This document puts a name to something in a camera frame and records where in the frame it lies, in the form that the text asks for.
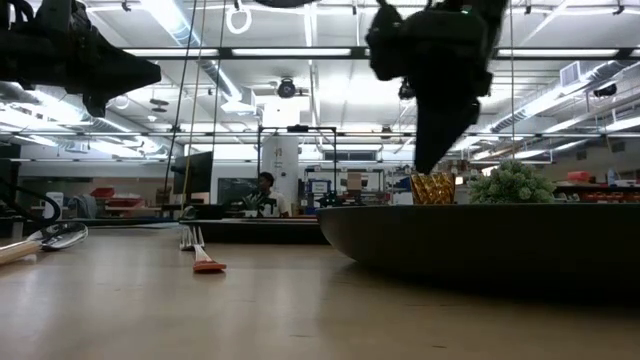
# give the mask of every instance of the black bowl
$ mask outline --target black bowl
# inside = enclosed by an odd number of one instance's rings
[[[371,267],[447,283],[640,293],[640,204],[433,205],[318,212]]]

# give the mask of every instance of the white cylinder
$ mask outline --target white cylinder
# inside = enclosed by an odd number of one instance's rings
[[[298,201],[298,138],[271,136],[262,146],[261,171],[275,178],[272,190],[284,195],[287,204]]]
[[[60,216],[56,220],[60,220],[62,218],[62,204],[64,203],[64,194],[61,192],[48,192],[45,194],[49,199],[55,201],[60,206]],[[44,203],[44,213],[42,216],[46,219],[53,217],[54,211],[53,206],[48,202]]]

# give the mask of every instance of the white pillar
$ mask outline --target white pillar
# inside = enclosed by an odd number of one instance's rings
[[[298,138],[271,136],[262,144],[260,171],[268,171],[275,178],[273,191],[285,196],[289,204],[298,201]]]

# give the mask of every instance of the black machine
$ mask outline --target black machine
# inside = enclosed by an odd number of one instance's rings
[[[173,193],[184,194],[186,196],[185,204],[191,204],[191,194],[210,192],[212,168],[213,153],[211,151],[176,158],[175,164],[171,166],[171,171],[174,172]]]
[[[9,23],[13,5],[15,22]],[[109,99],[161,80],[160,67],[113,47],[91,24],[84,4],[0,0],[0,81],[63,87],[82,94],[87,111],[104,117]]]
[[[291,8],[313,0],[256,0]],[[377,0],[367,42],[371,68],[383,81],[404,78],[401,96],[418,105],[416,169],[428,173],[480,114],[489,94],[489,60],[507,0],[445,0],[407,19]],[[8,8],[16,22],[6,31]],[[0,80],[48,84],[82,93],[92,115],[106,101],[160,80],[160,69],[111,46],[74,0],[44,0],[38,13],[24,0],[0,0]]]

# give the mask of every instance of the person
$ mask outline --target person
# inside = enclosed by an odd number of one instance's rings
[[[289,205],[284,195],[272,191],[275,179],[269,172],[262,172],[258,176],[258,190],[263,195],[260,214],[263,217],[289,217]]]

